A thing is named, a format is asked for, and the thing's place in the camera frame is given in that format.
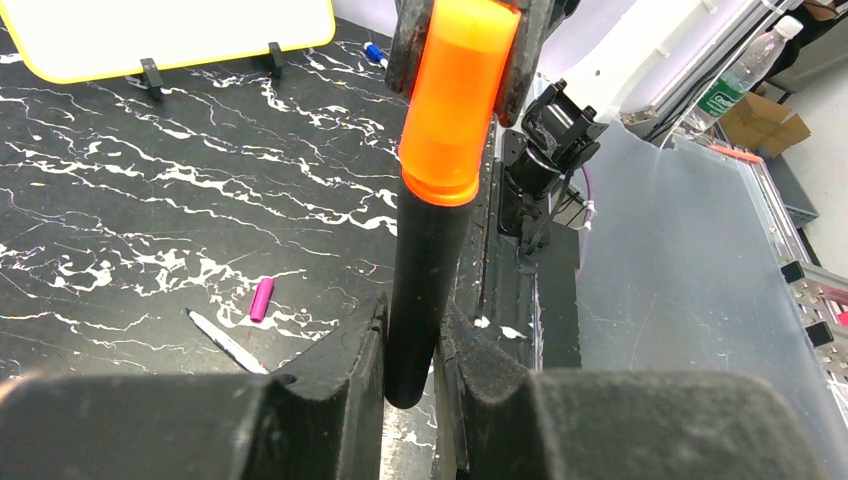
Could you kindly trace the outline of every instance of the brown box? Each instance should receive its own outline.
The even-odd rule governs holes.
[[[810,129],[797,114],[786,120],[791,111],[789,107],[749,93],[728,110],[719,123],[731,144],[752,152],[763,148],[777,156],[810,136]]]

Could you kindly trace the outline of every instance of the plastic bottle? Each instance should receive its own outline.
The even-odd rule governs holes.
[[[792,17],[783,17],[771,32],[760,35],[728,68],[698,104],[681,122],[683,134],[689,138],[707,131],[725,112],[736,105],[748,90],[766,76],[786,42],[804,26]]]

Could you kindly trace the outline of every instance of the pink marker cap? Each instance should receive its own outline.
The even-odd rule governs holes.
[[[265,319],[272,293],[274,293],[274,279],[265,277],[260,280],[253,294],[253,302],[250,304],[250,319],[253,323],[261,323]]]

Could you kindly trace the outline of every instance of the green bottle label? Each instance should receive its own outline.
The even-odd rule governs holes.
[[[735,90],[727,82],[719,78],[703,98],[701,98],[698,106],[709,115],[720,117],[724,115],[724,112],[730,110],[730,107],[736,105],[736,102],[742,100],[744,96],[745,92]]]

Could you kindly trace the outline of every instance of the white pen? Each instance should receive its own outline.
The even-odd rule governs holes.
[[[200,329],[203,333],[206,334],[207,337],[211,338],[216,345],[221,347],[221,350],[227,353],[233,360],[236,361],[239,365],[241,365],[245,370],[252,373],[262,373],[267,374],[268,369],[265,368],[265,365],[259,362],[253,355],[250,354],[247,350],[242,348],[241,345],[236,343],[229,335],[224,333],[223,330],[216,327],[212,322],[205,319],[199,313],[189,310],[186,308],[186,314],[188,318],[197,325],[197,328]]]

